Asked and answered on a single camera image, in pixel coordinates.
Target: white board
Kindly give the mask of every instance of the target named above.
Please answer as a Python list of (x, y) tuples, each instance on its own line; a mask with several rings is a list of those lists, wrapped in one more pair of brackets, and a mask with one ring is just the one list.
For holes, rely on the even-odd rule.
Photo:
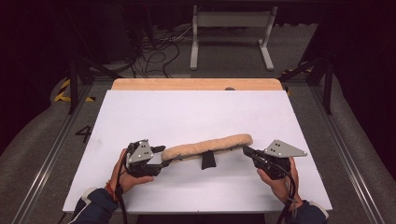
[[(308, 152), (295, 158), (300, 195), (332, 209), (317, 167), (284, 91), (108, 91), (72, 187), (64, 203), (73, 212), (88, 188), (102, 188), (120, 151), (148, 139), (152, 147), (174, 147), (249, 133), (251, 147), (274, 139)], [(160, 161), (159, 156), (152, 162)], [(217, 167), (201, 170), (201, 159), (172, 163), (153, 182), (123, 198), (136, 214), (260, 213), (283, 204), (257, 175), (242, 149), (215, 156)]]

